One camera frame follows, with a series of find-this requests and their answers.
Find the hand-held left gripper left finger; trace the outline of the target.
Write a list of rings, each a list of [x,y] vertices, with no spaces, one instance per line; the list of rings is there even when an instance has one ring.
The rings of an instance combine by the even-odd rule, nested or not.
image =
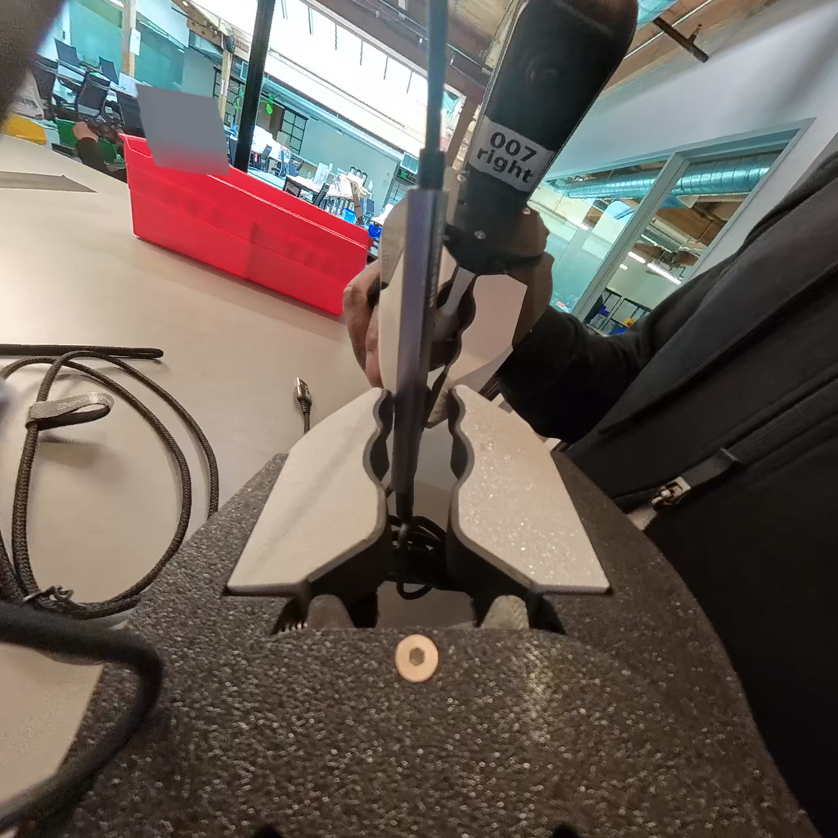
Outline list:
[[[392,536],[383,486],[391,394],[371,389],[288,453],[226,583],[239,596],[367,598],[385,580]]]

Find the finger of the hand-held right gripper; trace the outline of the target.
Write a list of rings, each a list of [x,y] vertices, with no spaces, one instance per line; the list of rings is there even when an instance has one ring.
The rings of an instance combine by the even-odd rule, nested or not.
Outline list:
[[[484,388],[512,352],[512,340],[527,286],[509,275],[480,276],[474,281],[475,311],[462,333],[452,363],[452,387]]]
[[[389,392],[396,390],[408,203],[405,196],[394,206],[380,241],[380,371],[382,386]]]

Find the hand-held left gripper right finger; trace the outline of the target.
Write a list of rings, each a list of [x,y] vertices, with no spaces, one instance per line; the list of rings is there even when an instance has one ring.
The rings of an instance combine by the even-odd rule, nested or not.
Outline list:
[[[602,594],[609,581],[550,449],[517,414],[466,385],[448,395],[450,530],[535,594]]]

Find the grey usb hub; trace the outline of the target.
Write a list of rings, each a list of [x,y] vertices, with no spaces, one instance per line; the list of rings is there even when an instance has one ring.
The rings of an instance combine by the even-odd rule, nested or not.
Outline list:
[[[407,195],[392,428],[395,513],[404,525],[413,518],[447,199],[444,188]]]

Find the person's right forearm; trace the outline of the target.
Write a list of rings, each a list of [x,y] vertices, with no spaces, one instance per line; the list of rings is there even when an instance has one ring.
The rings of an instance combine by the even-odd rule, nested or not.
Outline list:
[[[618,402],[656,351],[657,317],[604,337],[548,309],[497,374],[513,410],[541,436],[573,444]]]

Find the person's right hand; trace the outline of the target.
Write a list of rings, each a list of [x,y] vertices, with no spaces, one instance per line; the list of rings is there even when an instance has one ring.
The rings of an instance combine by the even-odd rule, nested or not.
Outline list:
[[[379,309],[382,259],[368,263],[343,291],[343,321],[354,358],[372,387],[382,388]]]

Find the red plastic bin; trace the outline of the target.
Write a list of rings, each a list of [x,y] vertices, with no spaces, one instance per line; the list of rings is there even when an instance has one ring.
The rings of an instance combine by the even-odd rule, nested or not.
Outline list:
[[[123,136],[134,235],[333,315],[367,264],[365,228],[242,171],[158,166],[145,139]]]

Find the black pole stand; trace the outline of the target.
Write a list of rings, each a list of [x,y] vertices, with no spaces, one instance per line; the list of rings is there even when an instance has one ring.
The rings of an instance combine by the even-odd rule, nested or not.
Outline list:
[[[275,1],[258,1],[257,13],[247,61],[247,76],[240,113],[236,156],[233,166],[248,173],[257,110],[265,74]]]

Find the metal air duct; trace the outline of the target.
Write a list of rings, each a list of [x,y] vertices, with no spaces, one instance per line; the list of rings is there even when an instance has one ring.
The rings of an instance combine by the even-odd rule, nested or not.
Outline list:
[[[689,165],[676,182],[672,194],[723,195],[747,194],[769,173],[774,158],[757,155]],[[631,173],[599,179],[563,183],[568,198],[641,199],[655,185],[660,172]]]

